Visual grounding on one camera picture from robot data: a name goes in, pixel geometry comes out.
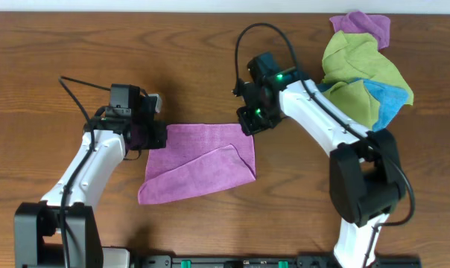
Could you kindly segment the purple microfiber cloth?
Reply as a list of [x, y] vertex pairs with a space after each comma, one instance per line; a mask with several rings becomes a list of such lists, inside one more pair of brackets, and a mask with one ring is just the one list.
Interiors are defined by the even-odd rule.
[[172, 124], [166, 146], [150, 150], [141, 205], [229, 190], [256, 180], [253, 137], [239, 124]]

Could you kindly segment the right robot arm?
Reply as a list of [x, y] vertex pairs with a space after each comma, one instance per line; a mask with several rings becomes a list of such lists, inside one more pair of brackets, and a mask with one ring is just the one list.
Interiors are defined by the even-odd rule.
[[341, 217], [332, 251], [339, 267], [417, 267], [419, 261], [382, 257], [375, 248], [388, 218], [405, 197], [396, 141], [387, 130], [373, 132], [341, 112], [298, 68], [280, 68], [264, 53], [247, 64], [251, 80], [238, 79], [234, 95], [245, 135], [273, 129], [284, 116], [295, 120], [329, 157], [329, 194]]

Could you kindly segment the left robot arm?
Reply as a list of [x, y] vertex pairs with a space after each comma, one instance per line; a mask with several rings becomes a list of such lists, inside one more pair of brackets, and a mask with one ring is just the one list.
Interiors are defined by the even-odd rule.
[[86, 116], [80, 148], [59, 181], [39, 202], [17, 208], [16, 267], [133, 267], [129, 250], [102, 246], [94, 213], [127, 154], [165, 147], [167, 130], [154, 118], [158, 94], [124, 84], [109, 92], [109, 103]]

